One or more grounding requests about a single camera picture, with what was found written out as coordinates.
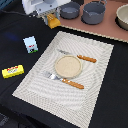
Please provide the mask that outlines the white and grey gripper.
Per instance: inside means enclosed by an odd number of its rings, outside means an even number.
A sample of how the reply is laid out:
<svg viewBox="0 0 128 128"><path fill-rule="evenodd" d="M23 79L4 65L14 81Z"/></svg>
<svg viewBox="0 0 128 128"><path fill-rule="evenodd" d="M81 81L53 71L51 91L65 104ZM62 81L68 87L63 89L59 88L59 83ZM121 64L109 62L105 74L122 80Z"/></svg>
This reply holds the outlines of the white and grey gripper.
<svg viewBox="0 0 128 128"><path fill-rule="evenodd" d="M53 13L60 20L60 7L71 0L22 0L24 11L27 15L34 14L37 17L45 16L45 24L48 25L48 14Z"/></svg>

